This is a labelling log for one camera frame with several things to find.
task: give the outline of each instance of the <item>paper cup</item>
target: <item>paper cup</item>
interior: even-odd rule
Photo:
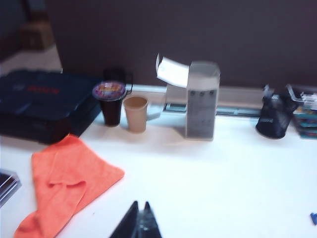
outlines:
[[[143,97],[135,96],[125,99],[123,105],[127,114],[129,130],[134,133],[142,133],[145,131],[148,100]]]

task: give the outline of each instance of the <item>storage box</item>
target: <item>storage box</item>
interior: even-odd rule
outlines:
[[[80,135],[100,112],[101,78],[19,70],[0,78],[0,134],[54,143]]]
[[[43,50],[54,44],[49,22],[29,22],[20,28],[20,41],[24,49]]]

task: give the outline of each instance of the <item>blue object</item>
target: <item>blue object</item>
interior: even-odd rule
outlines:
[[[317,213],[311,213],[313,223],[317,226]]]

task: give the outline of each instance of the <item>black mesh pen holder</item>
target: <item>black mesh pen holder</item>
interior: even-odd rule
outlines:
[[[257,131],[272,139],[283,138],[297,104],[290,97],[281,95],[264,97],[263,103]]]

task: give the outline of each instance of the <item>wall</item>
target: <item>wall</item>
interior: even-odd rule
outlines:
[[[31,11],[44,11],[46,10],[44,0],[28,0]]]
[[[220,65],[221,84],[317,83],[315,0],[47,0],[65,71],[133,71],[156,79],[157,53]]]
[[[21,0],[0,1],[0,60],[20,48],[18,29],[26,22]]]

